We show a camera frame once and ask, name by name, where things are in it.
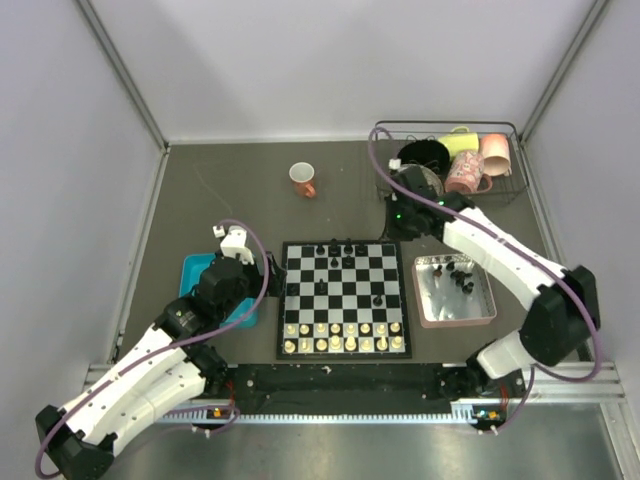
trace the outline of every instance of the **dish rack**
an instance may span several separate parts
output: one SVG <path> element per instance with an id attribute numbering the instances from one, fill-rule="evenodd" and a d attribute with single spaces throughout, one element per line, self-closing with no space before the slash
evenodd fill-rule
<path id="1" fill-rule="evenodd" d="M 518 195 L 529 187 L 529 178 L 523 166 L 524 152 L 518 140 L 516 127 L 508 122 L 477 122 L 477 121 L 444 121 L 444 120 L 381 120 L 377 127 L 386 128 L 393 136 L 395 142 L 391 142 L 383 134 L 377 134 L 375 138 L 376 154 L 384 168 L 390 158 L 396 156 L 397 151 L 410 142 L 424 138 L 438 139 L 451 133 L 456 127 L 466 126 L 472 132 L 482 137 L 488 133 L 503 133 L 509 141 L 511 154 L 511 175 L 493 177 L 493 188 L 485 193 L 468 195 L 474 201 L 492 201 L 502 204 L 511 203 Z M 389 185 L 379 177 L 376 177 L 376 190 L 378 198 L 383 199 L 391 193 Z"/>

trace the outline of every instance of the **blue container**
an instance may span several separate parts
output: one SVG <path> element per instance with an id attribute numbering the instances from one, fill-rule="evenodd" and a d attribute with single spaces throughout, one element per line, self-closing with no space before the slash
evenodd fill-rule
<path id="1" fill-rule="evenodd" d="M 193 286 L 200 280 L 200 274 L 206 269 L 213 259 L 216 258 L 213 253 L 200 253 L 196 255 L 189 255 L 184 259 L 182 265 L 182 278 L 180 279 L 180 296 L 186 295 L 193 288 Z M 221 325 L 228 325 L 231 322 L 236 321 L 249 310 L 255 303 L 254 298 L 245 298 L 238 308 L 222 322 Z M 253 327 L 258 322 L 258 311 L 254 311 L 249 317 L 236 328 L 249 328 Z"/>

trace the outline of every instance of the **black chess piece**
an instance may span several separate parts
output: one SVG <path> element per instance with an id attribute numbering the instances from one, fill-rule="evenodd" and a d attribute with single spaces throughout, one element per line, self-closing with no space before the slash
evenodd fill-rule
<path id="1" fill-rule="evenodd" d="M 350 238 L 347 238 L 347 244 L 344 246 L 344 253 L 347 255 L 351 255 L 353 253 L 353 245 L 351 244 Z"/>
<path id="2" fill-rule="evenodd" d="M 329 244 L 329 256 L 337 257 L 338 255 L 340 255 L 340 245 L 338 245 L 338 241 L 335 238 L 332 238 Z"/>

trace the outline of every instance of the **patterned mug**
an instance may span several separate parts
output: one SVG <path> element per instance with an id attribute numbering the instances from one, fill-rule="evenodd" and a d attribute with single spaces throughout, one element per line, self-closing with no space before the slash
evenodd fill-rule
<path id="1" fill-rule="evenodd" d="M 487 182 L 487 187 L 478 190 L 482 179 Z M 460 192 L 463 194 L 484 193 L 491 190 L 493 182 L 491 177 L 484 173 L 484 157 L 473 150 L 465 150 L 458 153 L 453 160 L 449 176 L 444 182 L 446 192 Z"/>

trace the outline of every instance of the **gray floor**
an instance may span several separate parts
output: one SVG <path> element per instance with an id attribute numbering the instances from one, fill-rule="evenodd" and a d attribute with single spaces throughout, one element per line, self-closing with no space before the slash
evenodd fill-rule
<path id="1" fill-rule="evenodd" d="M 601 418 L 597 406 L 529 406 L 498 437 L 450 426 L 238 425 L 207 441 L 154 427 L 104 480 L 621 479 Z"/>
<path id="2" fill-rule="evenodd" d="M 318 196 L 297 197 L 288 169 L 297 161 L 316 168 Z M 478 201 L 501 228 L 537 252 L 544 252 L 526 193 L 509 205 Z M 211 226 L 233 217 L 247 223 L 280 260 L 282 242 L 336 238 L 376 239 L 384 205 L 362 142 L 272 143 L 173 147 L 127 323 L 122 353 L 178 294 L 184 258 L 212 252 Z M 524 310 L 492 280 L 498 316 L 487 326 L 424 329 L 417 316 L 410 266 L 416 256 L 448 252 L 431 238 L 402 245 L 414 362 L 464 361 L 487 342 L 521 325 Z M 252 329 L 214 340 L 232 363 L 275 362 L 277 300 L 259 309 Z"/>

